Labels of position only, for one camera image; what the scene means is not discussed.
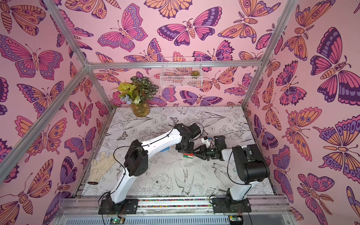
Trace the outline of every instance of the black and white floral tabletop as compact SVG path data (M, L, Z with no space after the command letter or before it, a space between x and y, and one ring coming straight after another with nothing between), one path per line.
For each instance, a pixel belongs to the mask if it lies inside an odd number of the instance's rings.
M202 136L212 138L224 135L226 145L254 144L249 125L241 107L165 107L151 108L149 115L137 118L130 108L117 108L111 121L100 152L112 157L113 151L120 146L130 145L138 139L146 141L172 129L176 123L187 126L193 123L204 126ZM195 141L195 148L201 145ZM121 148L116 155L124 162L128 148ZM148 170L139 176L131 186L128 195L160 196L160 195L211 195L225 194L232 186L227 174L227 161L203 161L197 157L184 158L175 150L175 145L169 150L155 154L148 163ZM112 190L122 172L122 167L115 163L101 177L98 185L86 184L82 195L101 195ZM229 163L229 175L239 180L235 163ZM250 192L250 195L273 194L270 182L265 179Z

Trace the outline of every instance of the wire basket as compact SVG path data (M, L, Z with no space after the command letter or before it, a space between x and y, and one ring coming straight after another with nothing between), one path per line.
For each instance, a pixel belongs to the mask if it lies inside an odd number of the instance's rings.
M163 57L160 73L161 87L169 86L182 86L182 87L202 87L203 71L202 71L202 58L201 57L183 57L192 58L193 62L181 62L180 65L171 64L164 59L171 58L172 61L178 59L177 57ZM198 76L191 74L197 71Z

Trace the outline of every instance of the blue object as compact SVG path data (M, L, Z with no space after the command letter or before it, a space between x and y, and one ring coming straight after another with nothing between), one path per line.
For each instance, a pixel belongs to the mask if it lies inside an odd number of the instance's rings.
M165 151L167 151L169 149L170 149L170 147L167 147L167 148L164 148L163 150L161 150L160 152L165 152Z

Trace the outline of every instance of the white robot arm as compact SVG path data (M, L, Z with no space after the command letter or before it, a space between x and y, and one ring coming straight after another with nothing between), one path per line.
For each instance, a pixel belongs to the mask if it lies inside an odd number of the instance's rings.
M202 138L204 145L194 149L194 142L191 140L199 134L200 128L195 123L189 127L180 123L176 124L171 131L151 140L133 141L125 156L125 171L107 197L108 204L122 204L135 179L147 170L148 159L174 144L178 152L192 153L203 160L234 160L242 182L234 184L227 195L228 199L235 203L244 200L252 187L269 176L269 167L257 145L227 148L225 137L215 136L214 148L210 148L208 138L204 137Z

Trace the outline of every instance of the flower vase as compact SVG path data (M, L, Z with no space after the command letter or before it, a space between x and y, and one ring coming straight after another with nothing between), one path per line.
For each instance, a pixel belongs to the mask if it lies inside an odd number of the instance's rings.
M130 108L136 117L144 117L150 113L150 106L147 99L139 104L131 103Z

